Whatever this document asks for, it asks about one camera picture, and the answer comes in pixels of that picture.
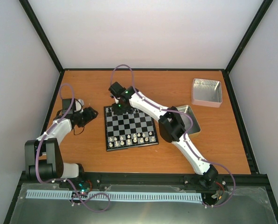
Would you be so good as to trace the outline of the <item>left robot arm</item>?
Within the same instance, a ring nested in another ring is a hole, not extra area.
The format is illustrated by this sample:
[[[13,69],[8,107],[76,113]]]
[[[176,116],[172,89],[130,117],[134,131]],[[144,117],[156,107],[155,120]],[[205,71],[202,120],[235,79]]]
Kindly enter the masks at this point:
[[[81,99],[65,98],[62,109],[56,114],[51,127],[35,140],[25,143],[25,174],[29,180],[39,182],[51,179],[68,179],[76,188],[86,184],[83,167],[77,163],[63,162],[60,143],[75,127],[84,128],[97,118],[98,112],[92,107],[84,108]]]

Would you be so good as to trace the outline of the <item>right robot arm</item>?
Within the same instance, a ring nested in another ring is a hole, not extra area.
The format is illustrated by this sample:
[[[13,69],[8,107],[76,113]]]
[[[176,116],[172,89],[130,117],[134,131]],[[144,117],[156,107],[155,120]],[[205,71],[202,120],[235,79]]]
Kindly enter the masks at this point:
[[[209,189],[212,186],[218,171],[191,141],[182,118],[185,113],[174,106],[166,107],[152,101],[132,86],[126,89],[115,82],[110,85],[109,91],[115,99],[115,103],[112,104],[115,113],[124,113],[134,108],[151,116],[158,122],[162,139],[178,148],[190,162],[195,174],[200,176],[201,187]]]

